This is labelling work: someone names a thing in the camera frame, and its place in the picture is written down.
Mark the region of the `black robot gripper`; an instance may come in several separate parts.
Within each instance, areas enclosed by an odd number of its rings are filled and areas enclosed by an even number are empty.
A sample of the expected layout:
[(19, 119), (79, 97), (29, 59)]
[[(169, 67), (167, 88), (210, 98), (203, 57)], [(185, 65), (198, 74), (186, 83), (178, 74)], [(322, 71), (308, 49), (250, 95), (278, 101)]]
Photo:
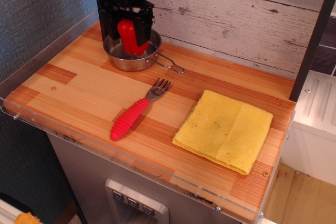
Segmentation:
[(119, 39), (118, 23), (122, 19), (132, 20), (138, 46), (151, 37), (154, 4), (147, 0), (100, 0), (102, 38)]

